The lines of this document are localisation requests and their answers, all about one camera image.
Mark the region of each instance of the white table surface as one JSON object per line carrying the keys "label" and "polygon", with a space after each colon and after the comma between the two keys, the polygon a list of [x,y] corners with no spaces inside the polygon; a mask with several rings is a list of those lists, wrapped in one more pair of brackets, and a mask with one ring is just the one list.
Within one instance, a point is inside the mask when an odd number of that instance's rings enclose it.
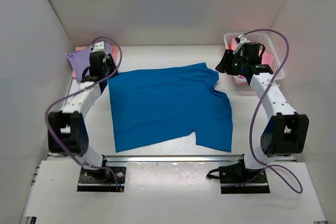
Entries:
{"label": "white table surface", "polygon": [[[124,193],[77,192],[80,167],[70,159],[43,161],[25,216],[36,224],[230,223],[298,224],[326,220],[305,163],[282,162],[301,180],[291,191],[272,171],[270,194],[221,195],[205,179],[212,163],[128,163]],[[294,186],[294,179],[281,173]]]}
{"label": "white table surface", "polygon": [[[222,59],[225,48],[224,46],[129,46],[122,47],[122,50],[120,72],[181,67],[200,62],[205,62],[208,68],[215,69]],[[77,81],[73,81],[71,92],[75,92],[77,88]],[[225,92],[231,102],[234,127],[232,153],[196,145],[195,133],[116,153],[108,88],[96,100],[85,118],[90,146],[105,155],[231,155],[249,152],[248,132],[258,97],[250,87],[235,86],[233,77],[223,73],[219,74],[215,88]],[[254,147],[260,144],[260,136],[266,124],[266,113],[261,108],[254,127]]]}

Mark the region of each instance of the blue t-shirt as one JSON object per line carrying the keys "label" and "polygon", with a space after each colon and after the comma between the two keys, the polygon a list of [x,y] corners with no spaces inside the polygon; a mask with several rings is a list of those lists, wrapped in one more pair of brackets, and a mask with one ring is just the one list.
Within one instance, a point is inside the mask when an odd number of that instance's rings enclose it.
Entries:
{"label": "blue t-shirt", "polygon": [[218,72],[199,63],[135,70],[109,79],[116,152],[196,133],[196,144],[231,151],[232,110],[214,89]]}

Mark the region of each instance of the purple cloth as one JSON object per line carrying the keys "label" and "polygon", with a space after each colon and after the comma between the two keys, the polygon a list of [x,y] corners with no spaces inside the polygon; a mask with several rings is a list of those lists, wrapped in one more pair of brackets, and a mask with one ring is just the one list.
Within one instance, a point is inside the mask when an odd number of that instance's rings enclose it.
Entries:
{"label": "purple cloth", "polygon": [[[112,55],[112,49],[108,42],[104,42],[104,47],[107,54]],[[76,74],[76,78],[78,81],[82,80],[82,74],[84,69],[90,66],[89,57],[91,52],[92,52],[91,48],[87,47],[84,50],[78,50],[68,54],[68,60],[70,61],[70,64]]]}

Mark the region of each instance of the white basket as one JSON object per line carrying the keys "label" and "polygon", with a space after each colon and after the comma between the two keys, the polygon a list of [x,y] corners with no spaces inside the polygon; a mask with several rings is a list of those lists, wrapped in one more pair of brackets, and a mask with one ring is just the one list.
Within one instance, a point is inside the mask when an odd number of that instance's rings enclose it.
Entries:
{"label": "white basket", "polygon": [[[231,45],[231,40],[237,38],[241,34],[243,34],[243,33],[227,33],[227,34],[225,34],[224,35],[224,44],[225,44],[226,49],[229,49],[229,45]],[[281,63],[280,63],[279,57],[277,55],[277,52],[275,51],[275,48],[272,44],[272,41],[267,34],[265,34],[265,33],[252,33],[252,34],[245,35],[244,37],[246,39],[250,40],[250,41],[258,42],[258,43],[264,45],[266,53],[268,53],[269,55],[272,55],[274,57],[271,69],[273,70],[273,72],[278,70]],[[281,80],[284,77],[285,77],[284,69],[281,69],[280,72],[278,73],[277,77],[276,77],[276,80]],[[241,79],[238,76],[234,76],[234,80],[235,80],[235,84],[238,85],[238,86],[248,85],[245,78]]]}

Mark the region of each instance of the cable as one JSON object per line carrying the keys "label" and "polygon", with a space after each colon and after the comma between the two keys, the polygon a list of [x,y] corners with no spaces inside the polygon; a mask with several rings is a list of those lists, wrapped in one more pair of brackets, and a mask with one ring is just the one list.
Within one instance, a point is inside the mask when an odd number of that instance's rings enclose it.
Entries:
{"label": "cable", "polygon": [[[262,104],[262,102],[263,102],[263,100],[264,100],[264,98],[265,98],[267,92],[268,92],[269,89],[271,88],[272,83],[274,82],[274,80],[275,80],[276,76],[278,75],[278,73],[280,72],[280,70],[284,67],[284,65],[285,65],[285,63],[286,63],[286,61],[287,61],[287,58],[288,58],[288,56],[289,56],[289,42],[288,42],[288,39],[287,39],[282,33],[278,32],[278,31],[276,31],[276,30],[273,30],[273,29],[265,28],[265,29],[256,29],[256,30],[252,30],[252,31],[249,31],[249,32],[247,32],[247,33],[244,33],[244,35],[248,35],[248,34],[251,34],[251,33],[255,33],[255,32],[257,32],[257,31],[270,31],[270,32],[272,32],[272,33],[276,33],[276,34],[280,35],[280,36],[284,39],[284,41],[285,41],[285,43],[286,43],[286,54],[285,54],[285,58],[283,59],[283,61],[282,61],[281,65],[280,65],[280,67],[278,68],[278,70],[275,71],[273,77],[271,78],[271,80],[269,81],[269,84],[267,85],[266,90],[263,92],[262,96],[260,97],[259,102],[258,102],[258,104],[257,104],[257,106],[256,106],[256,109],[255,109],[255,111],[254,111],[254,113],[253,113],[252,120],[251,120],[251,125],[250,125],[250,130],[249,130],[249,146],[250,146],[250,151],[251,151],[251,153],[252,153],[252,156],[253,156],[253,158],[254,158],[260,165],[264,165],[265,167],[259,171],[259,174],[258,174],[258,175],[256,175],[255,177],[253,177],[252,179],[250,179],[250,180],[247,181],[247,182],[240,183],[240,184],[225,185],[225,186],[222,186],[222,187],[244,186],[244,185],[250,183],[251,181],[253,181],[254,179],[256,179],[256,178],[257,178],[263,171],[265,171],[266,169],[270,168],[275,174],[277,174],[277,175],[278,175],[278,176],[279,176],[279,177],[286,183],[287,186],[289,186],[290,189],[292,189],[292,190],[293,190],[294,192],[296,192],[297,194],[302,194],[302,193],[303,193],[303,186],[302,186],[302,184],[301,184],[299,178],[298,178],[298,177],[297,177],[297,176],[296,176],[290,169],[288,169],[288,168],[286,168],[286,167],[284,167],[284,166],[282,166],[282,165],[276,165],[276,164],[268,165],[268,164],[266,164],[266,163],[264,163],[264,162],[261,162],[261,161],[257,158],[257,156],[256,156],[256,154],[254,153],[254,150],[253,150],[252,135],[253,135],[253,127],[254,127],[254,122],[255,122],[255,120],[256,120],[257,113],[258,113],[258,111],[259,111],[259,108],[260,108],[260,106],[261,106],[261,104]],[[299,187],[300,187],[300,190],[296,190],[296,189],[295,189],[295,188],[294,188],[294,187],[293,187],[293,186],[292,186],[292,185],[291,185],[291,184],[290,184],[290,183],[289,183],[289,182],[288,182],[288,181],[287,181],[287,180],[286,180],[280,173],[278,173],[278,172],[274,169],[274,167],[279,167],[279,168],[282,168],[282,169],[285,169],[286,171],[288,171],[288,172],[294,177],[294,179],[298,182],[298,185],[299,185]]]}
{"label": "cable", "polygon": [[119,181],[119,187],[120,187],[120,189],[122,189],[120,178],[118,179],[118,181]]}
{"label": "cable", "polygon": [[48,121],[48,114],[49,114],[51,108],[52,108],[53,106],[55,106],[57,103],[59,103],[59,102],[61,102],[61,101],[64,101],[65,99],[68,99],[68,98],[70,98],[70,97],[74,97],[74,96],[76,96],[76,95],[78,95],[78,94],[84,92],[85,90],[88,90],[88,89],[92,88],[93,86],[98,85],[98,84],[100,84],[100,83],[102,83],[102,82],[108,80],[109,78],[111,78],[111,77],[118,71],[118,68],[120,67],[120,64],[121,64],[121,61],[122,61],[122,50],[121,50],[119,44],[116,43],[113,39],[110,39],[110,38],[105,37],[105,36],[100,36],[100,37],[97,37],[96,39],[94,39],[94,40],[92,41],[91,45],[92,45],[93,43],[95,43],[98,39],[107,39],[107,40],[110,40],[110,41],[112,41],[112,42],[118,47],[118,49],[119,49],[119,51],[120,51],[120,60],[119,60],[119,62],[118,62],[117,67],[115,68],[115,70],[114,70],[109,76],[106,76],[105,78],[103,78],[103,79],[101,79],[101,80],[95,82],[95,83],[92,84],[92,85],[89,85],[89,86],[85,87],[85,88],[82,89],[82,90],[79,90],[79,91],[77,91],[77,92],[75,92],[75,93],[69,94],[69,95],[67,95],[67,96],[65,96],[65,97],[63,97],[63,98],[61,98],[61,99],[58,99],[57,101],[53,102],[53,103],[52,103],[51,105],[49,105],[49,107],[47,108],[47,110],[46,110],[46,112],[45,112],[45,114],[44,114],[44,120],[45,120],[45,122],[46,122],[47,129],[48,129],[49,133],[52,135],[52,137],[54,138],[54,140],[56,141],[56,143],[62,148],[62,150],[63,150],[67,155],[69,155],[69,156],[70,156],[70,157],[71,157],[77,164],[79,164],[80,166],[90,166],[90,167],[92,167],[92,168],[94,168],[94,169],[105,169],[105,170],[108,170],[108,171],[113,175],[114,182],[115,182],[115,184],[116,184],[115,186],[116,186],[116,189],[118,190],[118,180],[117,180],[117,177],[116,177],[114,171],[113,171],[110,167],[108,167],[108,166],[100,167],[100,166],[90,165],[90,164],[88,164],[87,162],[83,162],[83,163],[81,163],[80,160],[77,159],[76,155],[75,155],[74,153],[72,153],[72,152],[66,147],[66,145],[61,141],[61,139],[58,138],[58,136],[57,136],[56,133],[53,131],[53,128],[51,127],[51,125],[50,125],[50,123],[49,123],[49,121]]}

